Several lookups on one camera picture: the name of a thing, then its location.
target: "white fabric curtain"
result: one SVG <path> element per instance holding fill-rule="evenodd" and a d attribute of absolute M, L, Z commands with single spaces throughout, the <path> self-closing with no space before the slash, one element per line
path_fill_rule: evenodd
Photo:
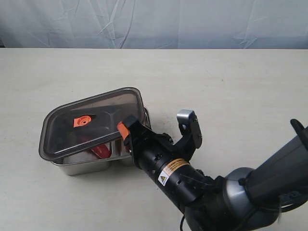
<path fill-rule="evenodd" d="M 307 0 L 0 0 L 6 47 L 308 48 Z"/>

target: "transparent lid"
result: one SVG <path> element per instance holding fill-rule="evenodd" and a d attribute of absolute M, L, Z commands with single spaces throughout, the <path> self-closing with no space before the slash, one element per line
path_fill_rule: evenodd
<path fill-rule="evenodd" d="M 116 126 L 130 114 L 144 121 L 136 88 L 121 88 L 60 106 L 45 118 L 39 155 L 55 160 L 121 138 Z"/>

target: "yellow warning sticker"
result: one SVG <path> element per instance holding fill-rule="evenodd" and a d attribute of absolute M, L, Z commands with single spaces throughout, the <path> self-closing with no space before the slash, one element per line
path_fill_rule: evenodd
<path fill-rule="evenodd" d="M 161 171 L 161 173 L 158 176 L 158 181 L 165 186 L 169 177 L 172 173 L 174 173 L 175 170 L 177 170 L 179 167 L 182 167 L 184 165 L 189 165 L 189 163 L 184 159 L 175 159 L 171 161 L 164 169 Z"/>

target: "orange valve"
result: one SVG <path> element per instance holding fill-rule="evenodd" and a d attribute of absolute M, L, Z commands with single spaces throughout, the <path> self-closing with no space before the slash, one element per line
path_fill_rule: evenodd
<path fill-rule="evenodd" d="M 73 127 L 75 128 L 75 127 L 84 126 L 88 124 L 89 122 L 91 122 L 91 120 L 92 120 L 91 117 L 88 115 L 81 116 L 79 118 L 74 119 Z"/>

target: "stainless steel container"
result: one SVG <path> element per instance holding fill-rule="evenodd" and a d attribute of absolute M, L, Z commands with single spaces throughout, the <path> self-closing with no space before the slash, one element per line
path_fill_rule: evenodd
<path fill-rule="evenodd" d="M 39 154 L 67 175 L 107 170 L 113 161 L 132 165 L 117 124 L 133 114 L 151 127 L 136 88 L 122 88 L 60 106 L 44 120 Z"/>

